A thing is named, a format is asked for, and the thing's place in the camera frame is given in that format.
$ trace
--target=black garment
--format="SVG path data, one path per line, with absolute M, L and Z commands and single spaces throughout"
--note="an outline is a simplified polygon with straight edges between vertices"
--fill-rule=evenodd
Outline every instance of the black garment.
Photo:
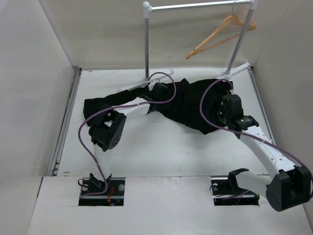
M 186 79 L 176 82 L 177 93 L 175 98 L 167 103 L 160 105 L 158 111 L 165 117 L 184 124 L 190 128 L 201 131 L 203 134 L 215 131 L 216 128 L 207 124 L 200 115 L 200 100 L 207 89 L 216 79 L 206 79 L 189 83 Z M 174 93 L 174 85 L 172 83 L 166 84 L 170 93 L 166 97 L 161 97 L 161 100 L 169 99 Z M 218 121 L 217 113 L 221 107 L 222 97 L 230 90 L 230 85 L 226 82 L 217 83 L 210 89 L 203 101 L 203 113 L 206 117 L 216 125 L 225 126 Z M 159 99 L 155 97 L 153 92 L 150 92 L 148 87 L 137 88 L 132 91 L 123 91 L 116 94 L 111 94 L 105 98 L 85 99 L 84 116 L 90 117 L 92 114 L 98 112 L 104 104 L 110 106 L 122 105 L 134 100 L 141 94 L 145 94 L 152 99 Z

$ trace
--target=clothes hanger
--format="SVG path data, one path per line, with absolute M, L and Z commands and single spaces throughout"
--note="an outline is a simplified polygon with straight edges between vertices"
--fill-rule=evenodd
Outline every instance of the clothes hanger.
M 239 36 L 240 33 L 235 34 L 235 35 L 233 35 L 233 36 L 231 36 L 231 37 L 229 37 L 229 38 L 226 38 L 226 39 L 224 39 L 224 40 L 222 40 L 222 41 L 220 41 L 220 42 L 217 42 L 217 43 L 215 43 L 215 44 L 213 44 L 213 45 L 211 45 L 211 46 L 209 46 L 209 47 L 206 47 L 206 48 L 201 49 L 201 47 L 203 47 L 205 44 L 207 44 L 208 42 L 210 42 L 213 38 L 215 38 L 220 32 L 222 32 L 222 31 L 223 31 L 228 25 L 230 25 L 230 24 L 233 24 L 233 25 L 237 25 L 237 26 L 241 26 L 241 27 L 242 27 L 242 26 L 244 26 L 245 23 L 242 22 L 242 21 L 240 21 L 237 15 L 231 14 L 230 16 L 228 16 L 227 18 L 225 18 L 225 19 L 223 20 L 223 22 L 221 23 L 221 25 L 220 25 L 210 36 L 208 36 L 203 42 L 201 42 L 198 46 L 196 46 L 195 49 L 193 49 L 193 50 L 187 55 L 186 59 L 188 60 L 188 59 L 189 59 L 191 56 L 193 56 L 193 55 L 196 55 L 196 54 L 198 54 L 198 53 L 200 53 L 200 52 L 202 52 L 202 51 L 208 50 L 208 49 L 210 49 L 210 48 L 212 48 L 212 47 L 215 47 L 215 46 L 217 46 L 217 45 L 219 45 L 219 44 L 221 44 L 221 43 L 224 43 L 224 42 L 226 42 L 226 41 L 228 41 L 228 40 L 230 40 L 230 39 L 233 39 L 233 38 Z M 249 32 L 249 31 L 251 31 L 251 30 L 254 30 L 254 29 L 256 29 L 256 25 L 253 24 L 253 23 L 249 23 L 247 32 Z

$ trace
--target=horizontal metal pole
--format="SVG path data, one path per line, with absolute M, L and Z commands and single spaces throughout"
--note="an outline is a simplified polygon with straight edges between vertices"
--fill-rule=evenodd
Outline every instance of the horizontal metal pole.
M 192 4 L 181 4 L 181 5 L 171 5 L 171 6 L 153 6 L 151 11 L 168 11 L 168 10 L 180 10 L 180 9 L 190 9 L 190 8 L 200 8 L 200 7 L 211 7 L 211 6 L 232 6 L 234 4 L 250 4 L 251 0 L 231 0 L 231 1 L 213 1 L 213 2 L 203 2 L 203 3 L 192 3 Z

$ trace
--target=white corner joint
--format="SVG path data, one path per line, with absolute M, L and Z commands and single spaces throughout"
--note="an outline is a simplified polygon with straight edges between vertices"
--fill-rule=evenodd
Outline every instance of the white corner joint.
M 152 12 L 152 7 L 148 1 L 144 1 L 143 7 L 143 18 L 148 19 L 150 17 L 150 12 Z
M 250 10 L 255 10 L 258 0 L 251 0 Z

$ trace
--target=table surface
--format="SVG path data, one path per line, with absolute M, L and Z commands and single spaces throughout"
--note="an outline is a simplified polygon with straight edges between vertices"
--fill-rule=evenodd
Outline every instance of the table surface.
M 151 70 L 151 74 L 155 71 L 170 73 L 170 69 L 161 69 Z M 223 71 L 222 68 L 175 68 L 172 77 L 175 81 L 186 78 L 194 82 L 215 78 Z M 77 137 L 78 127 L 84 120 L 84 100 L 116 93 L 119 88 L 140 81 L 143 75 L 144 70 L 82 72 L 58 176 L 88 177 L 92 172 L 100 177 L 94 161 Z M 232 81 L 234 92 L 242 99 L 245 114 L 253 116 L 268 136 L 248 71 L 233 76 Z M 93 150 L 87 126 L 82 129 L 82 139 Z M 126 122 L 121 141 L 113 149 L 112 176 L 227 175 L 242 167 L 257 174 L 267 174 L 252 151 L 234 134 L 218 130 L 203 135 L 154 112 Z
M 214 206 L 210 177 L 127 177 L 122 207 L 78 206 L 78 177 L 45 177 L 28 235 L 312 235 L 302 206 Z

